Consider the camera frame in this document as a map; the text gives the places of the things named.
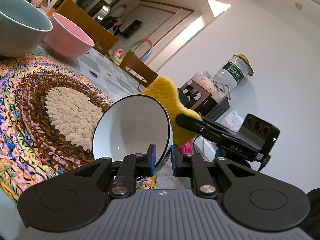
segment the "plastic bag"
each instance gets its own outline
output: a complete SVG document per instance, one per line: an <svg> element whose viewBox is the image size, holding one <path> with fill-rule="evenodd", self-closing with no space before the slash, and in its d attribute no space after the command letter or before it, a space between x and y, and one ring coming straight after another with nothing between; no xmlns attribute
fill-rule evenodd
<svg viewBox="0 0 320 240"><path fill-rule="evenodd" d="M195 152L199 153L206 162L212 162L216 154L215 148L212 146L212 142L204 139L201 135L196 138L195 143Z"/></svg>
<svg viewBox="0 0 320 240"><path fill-rule="evenodd" d="M228 127L230 130L234 132L238 132L243 122L244 119L235 110L227 114L221 121L221 124Z"/></svg>

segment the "ceiling light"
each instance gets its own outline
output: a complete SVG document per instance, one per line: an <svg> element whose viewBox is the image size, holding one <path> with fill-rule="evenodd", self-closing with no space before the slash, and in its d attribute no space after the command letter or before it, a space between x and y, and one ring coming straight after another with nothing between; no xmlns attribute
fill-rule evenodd
<svg viewBox="0 0 320 240"><path fill-rule="evenodd" d="M218 2L216 0L208 0L209 6L212 10L213 16L217 17L219 14L223 13L224 11L228 10L231 4L225 4Z"/></svg>
<svg viewBox="0 0 320 240"><path fill-rule="evenodd" d="M296 2L294 5L295 5L295 7L296 7L298 10L302 10L302 5L301 5L301 3Z"/></svg>
<svg viewBox="0 0 320 240"><path fill-rule="evenodd" d="M103 7L102 7L102 9L103 9L103 10L105 10L106 12L108 12L108 11L109 11L109 8L108 8L108 7L106 7L106 6L103 6Z"/></svg>

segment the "light blue bowl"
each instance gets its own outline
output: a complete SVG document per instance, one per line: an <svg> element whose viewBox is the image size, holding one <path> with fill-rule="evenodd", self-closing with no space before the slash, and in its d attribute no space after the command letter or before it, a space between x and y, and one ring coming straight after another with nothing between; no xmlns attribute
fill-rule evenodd
<svg viewBox="0 0 320 240"><path fill-rule="evenodd" d="M31 53L52 30L45 14L25 0L0 0L0 55Z"/></svg>

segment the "pink cloth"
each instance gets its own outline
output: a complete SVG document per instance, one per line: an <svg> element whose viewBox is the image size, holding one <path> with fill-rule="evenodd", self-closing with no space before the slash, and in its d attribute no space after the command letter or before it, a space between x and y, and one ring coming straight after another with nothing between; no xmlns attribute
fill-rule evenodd
<svg viewBox="0 0 320 240"><path fill-rule="evenodd" d="M117 22L114 23L113 26L118 26L118 25L121 25L121 24L122 24L122 21L117 21Z"/></svg>
<svg viewBox="0 0 320 240"><path fill-rule="evenodd" d="M192 153L192 140L179 147L181 154Z"/></svg>

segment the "hula hoop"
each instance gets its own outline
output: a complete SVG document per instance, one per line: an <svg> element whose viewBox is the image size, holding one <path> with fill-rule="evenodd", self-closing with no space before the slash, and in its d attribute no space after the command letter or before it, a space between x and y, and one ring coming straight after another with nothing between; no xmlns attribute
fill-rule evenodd
<svg viewBox="0 0 320 240"><path fill-rule="evenodd" d="M150 54L152 52L152 48L153 48L152 41L148 40L148 39L142 39L142 40L139 40L139 41L132 43L128 48L125 49L125 51L123 52L123 54L121 56L121 59L124 58L124 56L128 53L128 51L130 49L132 49L133 47L137 46L138 44L141 44L144 42L148 42L150 44L150 49L148 50L147 54L144 55L144 57L141 59L142 62L145 62L147 60L147 58L150 56Z"/></svg>

